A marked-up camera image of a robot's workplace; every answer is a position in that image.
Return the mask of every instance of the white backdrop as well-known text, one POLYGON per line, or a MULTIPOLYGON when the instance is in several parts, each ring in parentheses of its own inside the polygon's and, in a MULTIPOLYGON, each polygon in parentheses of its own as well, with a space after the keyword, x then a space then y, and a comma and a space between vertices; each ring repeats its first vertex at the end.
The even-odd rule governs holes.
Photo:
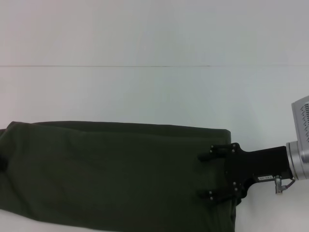
MULTIPOLYGON (((307 1, 0 0, 0 127, 116 121, 224 128, 247 151, 296 140, 307 1)), ((307 231, 309 181, 253 185, 236 232, 307 231)), ((6 232, 84 232, 0 211, 6 232)))

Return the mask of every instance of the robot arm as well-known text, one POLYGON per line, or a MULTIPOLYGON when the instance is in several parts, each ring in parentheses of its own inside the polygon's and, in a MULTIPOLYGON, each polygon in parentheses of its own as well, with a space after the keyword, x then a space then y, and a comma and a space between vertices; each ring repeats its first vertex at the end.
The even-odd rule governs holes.
POLYGON ((292 104, 297 141, 260 151, 245 152, 239 144, 212 145, 208 153, 198 156, 201 162, 225 158, 227 187, 207 189, 198 196, 211 203, 247 196, 249 187, 258 182, 275 181, 276 194, 281 194, 296 180, 309 179, 309 96, 292 104), (283 186, 281 180, 291 179, 283 186))

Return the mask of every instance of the green fabric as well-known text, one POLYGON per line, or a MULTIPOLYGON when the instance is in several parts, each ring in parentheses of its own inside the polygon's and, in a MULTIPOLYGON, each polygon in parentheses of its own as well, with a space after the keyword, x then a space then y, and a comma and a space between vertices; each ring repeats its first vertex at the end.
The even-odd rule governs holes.
POLYGON ((208 206, 223 160, 197 160, 227 130, 14 122, 0 130, 0 208, 34 220, 119 232, 233 232, 235 202, 208 206))

